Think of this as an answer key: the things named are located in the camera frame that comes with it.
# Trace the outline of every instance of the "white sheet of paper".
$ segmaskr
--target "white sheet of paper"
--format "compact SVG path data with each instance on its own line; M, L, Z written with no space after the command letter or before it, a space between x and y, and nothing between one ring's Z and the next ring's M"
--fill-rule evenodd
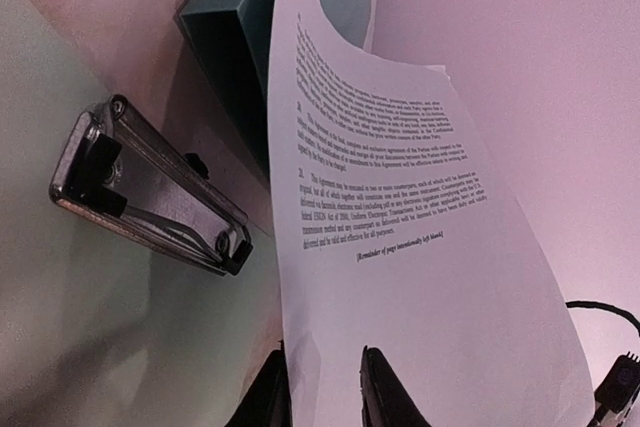
M269 130L295 427L361 425L364 346L434 427L587 425L556 281L442 70L276 0Z

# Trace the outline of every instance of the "black wire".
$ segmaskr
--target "black wire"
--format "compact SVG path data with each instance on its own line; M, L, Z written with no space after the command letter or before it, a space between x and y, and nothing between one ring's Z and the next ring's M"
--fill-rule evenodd
M567 309L606 310L607 312L611 312L627 319L636 328L638 335L640 335L640 321L638 321L631 312L616 307L615 305L605 304L604 302L595 302L592 300L573 300L571 302L567 302Z

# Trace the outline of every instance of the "clipboard clip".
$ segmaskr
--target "clipboard clip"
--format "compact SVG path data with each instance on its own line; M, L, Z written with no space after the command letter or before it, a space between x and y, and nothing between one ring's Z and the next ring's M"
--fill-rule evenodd
M76 121L49 196L157 252L237 275L253 249L247 216L197 167L115 95Z

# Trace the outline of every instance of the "black cable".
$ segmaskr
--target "black cable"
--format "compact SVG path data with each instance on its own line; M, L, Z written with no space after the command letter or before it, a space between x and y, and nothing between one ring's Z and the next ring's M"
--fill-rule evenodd
M571 302L567 302L567 309L597 309L611 312L612 314L619 315L620 317L628 320L636 328L638 335L640 335L640 321L638 321L631 312L616 307L615 305L592 300L573 300Z

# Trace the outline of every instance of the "white wall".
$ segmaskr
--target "white wall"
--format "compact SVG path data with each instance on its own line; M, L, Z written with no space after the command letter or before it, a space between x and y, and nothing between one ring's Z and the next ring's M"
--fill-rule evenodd
M277 292L272 240L253 228L220 278L55 207L66 136L107 93L28 0L0 0L0 52L0 424L223 425Z

